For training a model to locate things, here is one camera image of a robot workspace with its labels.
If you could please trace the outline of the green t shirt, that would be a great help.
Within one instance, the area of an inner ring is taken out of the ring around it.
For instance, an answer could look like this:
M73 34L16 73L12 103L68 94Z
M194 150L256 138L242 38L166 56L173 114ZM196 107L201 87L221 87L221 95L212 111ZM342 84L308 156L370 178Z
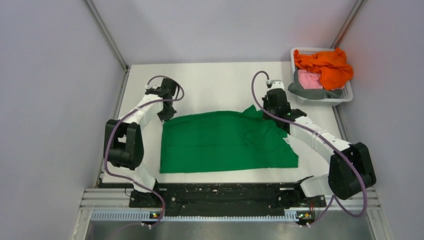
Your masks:
M299 157L288 134L262 111L212 111L176 117L163 124L160 173L208 173L294 169Z

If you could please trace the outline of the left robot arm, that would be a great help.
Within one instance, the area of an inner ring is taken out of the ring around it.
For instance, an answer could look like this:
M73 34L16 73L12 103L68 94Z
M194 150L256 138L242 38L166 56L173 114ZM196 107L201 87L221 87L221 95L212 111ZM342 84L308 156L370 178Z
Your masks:
M182 99L182 87L172 78L160 76L160 85L149 80L141 101L119 119L105 124L104 170L107 176L126 180L133 186L130 206L164 208L157 180L143 164L145 154L142 130L154 118L167 122L174 117L175 101Z

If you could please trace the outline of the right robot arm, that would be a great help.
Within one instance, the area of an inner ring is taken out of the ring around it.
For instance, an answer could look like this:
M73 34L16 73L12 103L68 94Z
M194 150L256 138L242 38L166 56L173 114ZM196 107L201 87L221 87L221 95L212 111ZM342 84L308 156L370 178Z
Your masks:
M350 143L321 128L305 112L291 108L281 88L268 90L262 100L265 119L274 120L279 128L308 145L329 164L328 173L300 181L300 188L293 192L297 205L307 206L320 195L346 200L376 184L370 152L364 143Z

